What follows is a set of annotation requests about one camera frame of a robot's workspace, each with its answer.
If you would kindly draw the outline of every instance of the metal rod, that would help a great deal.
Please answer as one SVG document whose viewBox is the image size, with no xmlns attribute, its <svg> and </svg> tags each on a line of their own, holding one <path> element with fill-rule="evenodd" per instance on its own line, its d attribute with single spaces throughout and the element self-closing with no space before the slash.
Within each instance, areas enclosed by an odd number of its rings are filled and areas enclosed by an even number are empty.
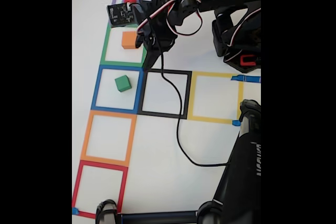
<svg viewBox="0 0 336 224">
<path fill-rule="evenodd" d="M 196 223 L 196 211 L 154 212 L 122 215 L 122 224 L 189 224 Z"/>
</svg>

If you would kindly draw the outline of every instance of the green cube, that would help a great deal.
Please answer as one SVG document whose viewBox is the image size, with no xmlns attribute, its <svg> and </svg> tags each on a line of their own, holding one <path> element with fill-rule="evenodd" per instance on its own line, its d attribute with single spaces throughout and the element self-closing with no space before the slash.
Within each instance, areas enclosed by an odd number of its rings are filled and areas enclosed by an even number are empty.
<svg viewBox="0 0 336 224">
<path fill-rule="evenodd" d="M 127 76 L 121 76 L 119 78 L 115 79 L 117 88 L 120 92 L 123 92 L 127 89 L 132 88 L 130 80 L 128 79 Z"/>
</svg>

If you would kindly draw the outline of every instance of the orange square outline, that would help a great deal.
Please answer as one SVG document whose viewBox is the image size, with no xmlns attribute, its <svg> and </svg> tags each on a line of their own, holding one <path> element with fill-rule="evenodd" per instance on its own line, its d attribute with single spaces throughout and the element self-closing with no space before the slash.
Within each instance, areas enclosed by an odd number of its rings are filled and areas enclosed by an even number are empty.
<svg viewBox="0 0 336 224">
<path fill-rule="evenodd" d="M 126 157 L 124 161 L 86 155 L 86 151 L 87 151 L 88 144 L 89 144 L 90 133 L 91 133 L 92 121 L 95 115 L 104 115 L 104 116 L 113 116 L 115 118 L 130 118 L 131 119 L 130 133 L 129 133 L 128 143 L 127 143 Z M 121 166 L 128 167 L 130 164 L 136 120 L 137 120 L 136 114 L 124 114 L 124 113 L 117 113 L 117 112 L 90 110 L 89 120 L 88 120 L 88 124 L 87 124 L 86 131 L 85 131 L 84 143 L 83 143 L 80 159 L 84 161 L 92 161 L 92 162 L 98 162 L 98 163 L 103 163 L 103 164 L 121 165 Z"/>
</svg>

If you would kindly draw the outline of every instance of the orange cube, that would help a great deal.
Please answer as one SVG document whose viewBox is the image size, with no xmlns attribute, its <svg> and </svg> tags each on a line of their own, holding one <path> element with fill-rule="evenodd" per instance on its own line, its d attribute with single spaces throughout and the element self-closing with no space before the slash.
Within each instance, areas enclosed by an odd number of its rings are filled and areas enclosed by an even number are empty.
<svg viewBox="0 0 336 224">
<path fill-rule="evenodd" d="M 137 39 L 136 31 L 123 31 L 121 45 L 124 49 L 135 49 L 136 39 Z"/>
</svg>

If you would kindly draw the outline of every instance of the yellow square outline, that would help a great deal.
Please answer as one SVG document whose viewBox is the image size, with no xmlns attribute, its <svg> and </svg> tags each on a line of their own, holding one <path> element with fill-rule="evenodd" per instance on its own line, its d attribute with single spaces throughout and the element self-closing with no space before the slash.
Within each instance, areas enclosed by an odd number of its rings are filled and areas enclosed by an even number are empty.
<svg viewBox="0 0 336 224">
<path fill-rule="evenodd" d="M 212 72 L 199 72 L 193 71 L 191 78 L 191 86 L 190 86 L 190 97 L 189 97 L 189 105 L 188 105 L 188 120 L 194 121 L 203 121 L 203 122 L 212 122 L 212 123 L 226 123 L 232 124 L 232 119 L 219 119 L 219 118 L 208 118 L 205 116 L 195 116 L 193 115 L 194 110 L 194 100 L 195 100 L 195 90 L 196 90 L 196 79 L 197 76 L 209 76 L 209 77 L 222 77 L 222 78 L 232 78 L 232 76 L 236 76 L 234 73 L 212 73 Z M 238 82 L 238 106 L 237 106 L 237 120 L 240 117 L 240 103 L 243 101 L 244 96 L 244 82 Z"/>
</svg>

